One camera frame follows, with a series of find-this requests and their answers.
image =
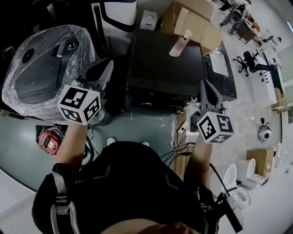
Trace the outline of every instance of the white cube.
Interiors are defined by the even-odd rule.
[[[205,143],[223,143],[235,134],[229,116],[219,113],[207,112],[197,126]]]
[[[77,86],[65,85],[57,102],[64,119],[83,125],[101,109],[100,93]]]

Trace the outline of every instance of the bottle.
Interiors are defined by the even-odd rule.
[[[175,43],[175,45],[173,46],[169,54],[173,57],[178,57],[181,54],[184,47],[189,42],[189,37],[191,36],[192,36],[192,31],[190,31],[189,29],[186,29],[185,34],[178,38],[177,42]]]

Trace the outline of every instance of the red object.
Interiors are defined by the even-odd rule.
[[[53,131],[42,132],[40,135],[40,146],[48,154],[56,155],[62,143],[62,139]]]

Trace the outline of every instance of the black shirt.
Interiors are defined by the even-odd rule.
[[[198,186],[186,184],[150,148],[133,142],[115,142],[76,175],[66,166],[55,168],[74,202],[80,233],[101,233],[129,219],[158,223],[181,222],[203,233],[204,210]],[[33,220],[45,234],[53,233],[50,209],[57,190],[52,174],[41,184],[33,204]],[[212,202],[212,194],[201,196]]]

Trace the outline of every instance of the cardboard box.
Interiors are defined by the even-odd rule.
[[[270,176],[273,158],[273,148],[250,149],[246,154],[246,160],[255,159],[255,173],[263,177]]]
[[[272,110],[281,110],[286,106],[286,99],[285,95],[281,93],[281,91],[278,88],[275,88],[275,94],[276,94],[276,99],[277,103],[272,105],[271,108]]]
[[[214,7],[210,2],[206,0],[175,0],[175,3],[181,4],[182,7],[211,22]]]
[[[203,56],[208,55],[220,46],[222,31],[196,13],[174,2],[162,15],[160,32],[184,35],[185,30],[192,31],[190,40],[201,44]]]

